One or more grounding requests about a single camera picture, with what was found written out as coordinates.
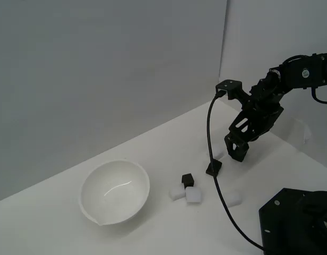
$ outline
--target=white wall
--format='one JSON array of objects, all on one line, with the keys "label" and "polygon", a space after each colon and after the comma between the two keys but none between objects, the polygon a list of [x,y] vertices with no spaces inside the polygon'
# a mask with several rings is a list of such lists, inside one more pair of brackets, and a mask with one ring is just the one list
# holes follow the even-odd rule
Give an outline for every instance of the white wall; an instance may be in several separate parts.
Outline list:
[{"label": "white wall", "polygon": [[[288,57],[327,52],[327,0],[229,0],[226,19],[220,79],[242,81],[246,92]],[[327,86],[317,95],[327,100]],[[302,89],[285,95],[281,105],[274,133],[327,167],[327,105]],[[289,116],[312,131],[305,146],[304,125]]]},{"label": "white wall", "polygon": [[208,101],[225,11],[226,0],[0,0],[0,199]]}]

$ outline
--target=black cable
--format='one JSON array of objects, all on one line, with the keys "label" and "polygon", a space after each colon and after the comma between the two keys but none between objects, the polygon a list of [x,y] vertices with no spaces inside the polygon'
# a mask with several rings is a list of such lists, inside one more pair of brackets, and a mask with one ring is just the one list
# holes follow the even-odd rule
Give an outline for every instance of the black cable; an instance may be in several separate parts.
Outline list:
[{"label": "black cable", "polygon": [[[211,169],[212,171],[214,172],[214,166],[213,166],[213,152],[212,152],[212,145],[211,145],[211,135],[210,135],[210,119],[211,119],[211,112],[212,112],[212,108],[213,108],[213,105],[214,105],[214,102],[219,98],[218,95],[216,95],[212,102],[211,102],[211,105],[210,105],[210,108],[208,110],[208,114],[207,114],[207,144],[208,144],[208,151],[209,151],[209,154],[210,154],[210,165],[211,165]],[[266,248],[264,248],[263,246],[257,244],[256,242],[254,242],[253,240],[251,240],[240,228],[239,226],[237,225],[237,223],[234,221],[231,213],[229,212],[228,210],[228,207],[226,205],[226,202],[225,200],[223,199],[223,196],[222,196],[222,193],[220,191],[220,187],[219,187],[219,183],[218,183],[218,180],[217,180],[217,176],[214,174],[213,175],[213,178],[214,178],[214,183],[216,185],[216,188],[217,188],[217,191],[218,191],[218,195],[220,197],[220,200],[221,200],[221,203],[227,213],[227,216],[229,218],[229,220],[232,222],[233,226],[235,227],[236,230],[238,230],[238,232],[243,236],[243,238],[246,239],[247,242],[249,242],[250,244],[256,246],[258,249],[262,250],[265,252],[265,254],[275,254],[275,253],[272,253],[270,251],[268,251]]]},{"label": "black cable", "polygon": [[327,105],[327,101],[321,101],[320,99],[317,98],[316,88],[311,88],[311,95],[312,95],[313,99],[316,100],[318,103]]}]

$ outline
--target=robotic arm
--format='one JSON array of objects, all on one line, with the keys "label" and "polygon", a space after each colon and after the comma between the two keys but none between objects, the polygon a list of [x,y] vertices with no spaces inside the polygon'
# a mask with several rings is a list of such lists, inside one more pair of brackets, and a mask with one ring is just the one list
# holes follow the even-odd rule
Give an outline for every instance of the robotic arm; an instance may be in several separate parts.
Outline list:
[{"label": "robotic arm", "polygon": [[271,68],[265,79],[252,86],[247,94],[240,81],[225,80],[216,85],[217,96],[228,95],[237,99],[242,111],[229,127],[225,136],[228,154],[242,162],[249,149],[248,142],[255,141],[268,132],[284,110],[279,101],[292,89],[311,88],[312,97],[327,104],[316,96],[316,89],[327,85],[327,53],[312,56],[298,55],[285,60],[278,67]]}]

